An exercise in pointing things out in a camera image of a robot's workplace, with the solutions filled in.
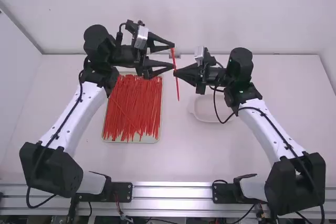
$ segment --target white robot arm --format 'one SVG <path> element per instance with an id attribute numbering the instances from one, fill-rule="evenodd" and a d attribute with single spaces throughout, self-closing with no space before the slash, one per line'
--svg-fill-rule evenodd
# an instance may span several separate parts
<path id="1" fill-rule="evenodd" d="M 234 186 L 213 184 L 213 201 L 227 203 L 230 194 L 237 202 L 251 203 L 250 199 L 259 199 L 267 202 L 277 215 L 321 206 L 326 164 L 320 154 L 308 154 L 271 115 L 251 82 L 252 57 L 249 50 L 235 48 L 224 68 L 207 48 L 199 47 L 195 53 L 197 63 L 174 72 L 176 77 L 195 86 L 199 94 L 204 94 L 206 86 L 210 86 L 215 96 L 217 87 L 224 87 L 220 92 L 224 93 L 226 105 L 252 130 L 271 164 L 267 179 L 249 174 L 235 178 Z"/>

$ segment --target white wall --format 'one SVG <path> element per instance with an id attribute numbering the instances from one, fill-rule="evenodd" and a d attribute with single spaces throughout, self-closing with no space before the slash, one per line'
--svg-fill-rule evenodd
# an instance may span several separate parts
<path id="1" fill-rule="evenodd" d="M 96 23 L 115 34 L 142 19 L 182 51 L 206 45 L 229 52 L 320 54 L 336 88 L 335 0 L 1 0 L 48 54 L 83 52 L 83 32 Z"/>
<path id="2" fill-rule="evenodd" d="M 41 53 L 0 14 L 0 163 L 40 64 Z"/>

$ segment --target white table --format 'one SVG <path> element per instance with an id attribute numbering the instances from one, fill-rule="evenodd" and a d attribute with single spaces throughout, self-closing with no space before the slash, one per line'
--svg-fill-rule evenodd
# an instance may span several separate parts
<path id="1" fill-rule="evenodd" d="M 171 61 L 167 55 L 151 58 Z M 82 69 L 83 59 L 83 55 L 44 56 L 0 166 L 0 176 L 3 179 L 0 183 L 12 184 L 8 186 L 16 183 L 15 189 L 18 189 L 16 196 L 24 195 L 24 180 L 18 151 L 25 141 L 37 141 L 63 111 L 76 89 L 77 75 Z M 220 55 L 216 56 L 216 59 L 226 65 L 228 56 Z M 177 67 L 184 67 L 193 62 L 191 55 L 182 55 L 182 58 L 177 60 Z M 336 199 L 334 193 L 336 162 L 333 161 L 336 97 L 319 57 L 255 55 L 253 62 L 255 66 L 253 83 L 263 95 L 272 114 L 291 137 L 309 153 L 319 152 L 325 159 L 327 187 L 329 187 L 327 198 Z M 162 132 L 157 143 L 104 143 L 101 140 L 106 110 L 104 104 L 85 131 L 76 150 L 75 160 L 85 170 L 107 174 L 115 181 L 131 181 L 135 185 L 142 185 L 135 188 L 135 191 L 141 188 L 150 190 L 154 186 L 166 192 L 166 197 L 160 197 L 160 193 L 153 193 L 153 197 L 157 197 L 160 202 L 140 202 L 138 200 L 147 197 L 142 194 L 141 197 L 135 198 L 131 205 L 124 204 L 124 207 L 129 207 L 130 211 L 134 210 L 138 214 L 241 216 L 245 209 L 241 212 L 230 211 L 230 209 L 237 210 L 236 205 L 219 206 L 210 201 L 209 182 L 215 179 L 232 181 L 234 177 L 248 173 L 266 176 L 270 171 L 266 154 L 239 118 L 232 118 L 226 125 L 197 121 L 186 109 L 190 99 L 195 96 L 195 88 L 182 80 L 179 84 L 180 102 L 176 98 L 175 79 L 172 73 L 164 74 Z M 184 186 L 180 187 L 179 182 L 184 182 Z M 14 187 L 9 190 L 8 186 L 3 187 L 3 190 L 15 194 L 15 190 L 12 190 Z M 182 204 L 180 201 L 179 207 L 175 201 L 170 202 L 179 194 L 167 193 L 167 186 L 174 187 L 177 191 L 189 188 L 191 195 L 186 196 L 189 204 L 186 202 Z M 207 201 L 193 200 L 191 203 L 190 198 L 207 199 Z M 66 214 L 68 202 L 68 199 L 55 198 L 49 203 L 49 210 L 62 211 Z M 25 202 L 20 197 L 5 199 L 5 203 L 0 204 L 0 207 L 14 207 L 16 204 L 25 207 Z M 88 206 L 81 204 L 81 207 L 84 212 L 88 211 Z M 112 204 L 96 204 L 93 208 L 95 207 L 101 215 L 113 214 L 110 210 L 113 208 Z M 332 212 L 336 209 L 333 201 L 326 202 L 325 208 L 327 216 L 336 217 Z M 3 208 L 3 211 L 9 213 L 10 209 Z M 41 210 L 26 209 L 25 213 L 32 214 L 38 211 Z M 319 208 L 307 211 L 306 215 L 310 218 L 320 218 Z"/>

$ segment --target red plastic stick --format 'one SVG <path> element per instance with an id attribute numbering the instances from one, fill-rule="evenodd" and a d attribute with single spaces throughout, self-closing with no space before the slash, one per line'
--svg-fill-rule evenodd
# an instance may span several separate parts
<path id="1" fill-rule="evenodd" d="M 174 71 L 176 70 L 176 61 L 175 61 L 175 48 L 170 49 L 172 52 L 172 58 L 173 58 L 173 64 L 174 64 Z M 177 100 L 180 101 L 180 91 L 179 91 L 179 85 L 178 85 L 178 78 L 175 77 L 176 79 L 176 91 L 177 91 Z"/>

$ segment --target bundle of red straws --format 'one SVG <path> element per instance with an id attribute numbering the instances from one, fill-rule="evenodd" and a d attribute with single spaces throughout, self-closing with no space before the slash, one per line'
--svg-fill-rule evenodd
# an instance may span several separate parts
<path id="1" fill-rule="evenodd" d="M 103 138 L 133 141 L 134 135 L 158 140 L 161 120 L 162 77 L 144 80 L 132 74 L 119 75 L 108 102 Z"/>

